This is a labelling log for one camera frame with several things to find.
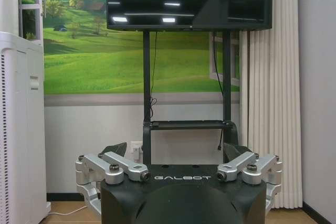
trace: black metal pole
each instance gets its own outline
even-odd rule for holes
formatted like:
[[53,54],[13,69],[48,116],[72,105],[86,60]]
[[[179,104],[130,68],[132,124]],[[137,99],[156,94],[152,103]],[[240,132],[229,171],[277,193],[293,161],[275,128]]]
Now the black metal pole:
[[[223,119],[231,121],[231,32],[223,30]],[[223,161],[228,162],[224,143],[231,143],[231,128],[224,127]]]
[[151,48],[150,32],[143,32],[143,163],[151,164]]
[[231,121],[231,33],[223,31],[223,116],[224,121]]

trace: wall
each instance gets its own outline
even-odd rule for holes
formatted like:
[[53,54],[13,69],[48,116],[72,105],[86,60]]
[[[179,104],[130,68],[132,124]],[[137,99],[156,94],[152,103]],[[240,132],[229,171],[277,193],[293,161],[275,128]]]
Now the wall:
[[[239,104],[232,105],[239,127]],[[221,120],[221,104],[157,105],[154,120]],[[76,192],[75,160],[107,145],[142,141],[143,106],[45,107],[47,191]],[[219,164],[220,130],[152,132],[152,162]]]
[[299,0],[303,200],[336,223],[336,0]]

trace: white cable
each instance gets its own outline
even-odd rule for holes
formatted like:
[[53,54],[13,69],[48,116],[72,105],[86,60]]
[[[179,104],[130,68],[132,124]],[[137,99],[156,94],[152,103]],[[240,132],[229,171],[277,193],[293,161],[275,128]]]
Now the white cable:
[[62,216],[72,215],[72,214],[74,214],[75,212],[78,212],[78,211],[80,211],[80,210],[83,210],[84,208],[87,208],[87,206],[83,206],[83,207],[81,207],[81,208],[79,208],[79,209],[77,209],[77,210],[75,210],[75,211],[69,212],[69,213],[67,213],[67,214],[61,214],[61,213],[59,213],[59,212],[50,212],[50,213],[48,213],[48,215],[62,215]]

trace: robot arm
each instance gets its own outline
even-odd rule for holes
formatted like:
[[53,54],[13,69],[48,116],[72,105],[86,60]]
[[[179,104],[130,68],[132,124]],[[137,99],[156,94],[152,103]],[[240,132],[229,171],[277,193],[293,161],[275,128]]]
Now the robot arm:
[[275,196],[281,191],[282,162],[278,156],[260,157],[252,152],[245,152],[227,164],[217,168],[220,182],[234,181],[238,173],[242,173],[243,181],[249,185],[259,185],[263,180],[267,185],[266,214],[271,210]]
[[83,194],[86,205],[101,216],[101,204],[98,190],[92,184],[105,179],[109,185],[118,185],[126,173],[130,180],[144,182],[150,178],[147,166],[134,163],[114,152],[79,156],[76,161],[77,191]]

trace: television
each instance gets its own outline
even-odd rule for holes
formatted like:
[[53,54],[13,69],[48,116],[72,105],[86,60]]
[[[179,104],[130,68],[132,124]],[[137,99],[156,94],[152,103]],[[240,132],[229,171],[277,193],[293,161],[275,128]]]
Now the television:
[[116,30],[269,29],[272,0],[107,0]]

